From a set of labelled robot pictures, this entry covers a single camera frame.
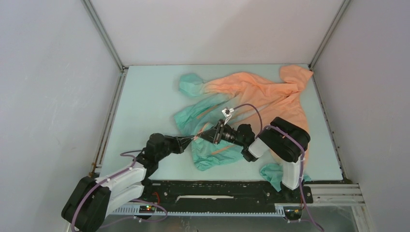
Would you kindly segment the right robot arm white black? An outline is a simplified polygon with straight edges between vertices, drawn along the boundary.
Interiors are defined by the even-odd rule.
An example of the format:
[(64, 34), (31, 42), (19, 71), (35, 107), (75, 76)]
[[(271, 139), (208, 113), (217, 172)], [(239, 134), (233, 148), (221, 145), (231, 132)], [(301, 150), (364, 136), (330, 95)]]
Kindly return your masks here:
[(254, 162), (266, 152), (273, 152), (282, 160), (280, 189), (282, 198), (294, 202), (301, 195), (303, 160), (310, 142), (310, 135), (289, 121), (276, 117), (256, 135), (250, 124), (233, 129), (221, 119), (217, 125), (199, 133), (199, 137), (213, 144), (222, 141), (241, 147), (241, 154), (248, 162)]

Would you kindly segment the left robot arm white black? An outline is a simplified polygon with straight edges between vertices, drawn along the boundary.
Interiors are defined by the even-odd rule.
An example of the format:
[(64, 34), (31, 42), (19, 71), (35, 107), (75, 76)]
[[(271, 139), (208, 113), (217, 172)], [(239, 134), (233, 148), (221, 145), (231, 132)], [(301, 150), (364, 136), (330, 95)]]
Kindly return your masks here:
[(157, 171), (159, 162), (171, 154), (183, 153), (193, 138), (150, 135), (141, 150), (122, 153), (132, 158), (130, 164), (106, 176), (80, 179), (61, 212), (62, 218), (71, 224), (73, 232), (95, 232), (122, 205), (136, 199), (148, 201), (153, 195), (150, 176)]

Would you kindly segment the orange and teal jacket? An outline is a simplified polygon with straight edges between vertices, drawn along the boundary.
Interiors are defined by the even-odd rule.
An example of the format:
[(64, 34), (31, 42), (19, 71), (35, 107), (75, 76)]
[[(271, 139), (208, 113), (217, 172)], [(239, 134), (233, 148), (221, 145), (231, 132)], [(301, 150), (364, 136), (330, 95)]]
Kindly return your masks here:
[[(176, 113), (176, 126), (185, 136), (197, 134), (210, 129), (219, 119), (224, 118), (221, 111), (225, 108), (235, 108), (248, 103), (258, 109), (263, 127), (274, 118), (280, 117), (309, 132), (300, 95), (312, 75), (313, 72), (297, 65), (280, 68), (279, 77), (282, 83), (274, 83), (250, 72), (233, 73), (211, 81), (206, 81), (195, 73), (185, 74), (180, 77), (179, 91), (189, 98), (206, 97)], [(235, 128), (240, 124), (250, 124), (255, 134), (261, 129), (257, 113), (248, 105), (235, 109), (228, 122), (228, 125)], [(226, 141), (213, 145), (198, 138), (191, 143), (191, 150), (193, 163), (200, 171), (244, 159), (242, 148)], [(273, 151), (270, 153), (275, 162), (264, 165), (260, 175), (270, 182), (276, 191), (281, 191), (283, 161)]]

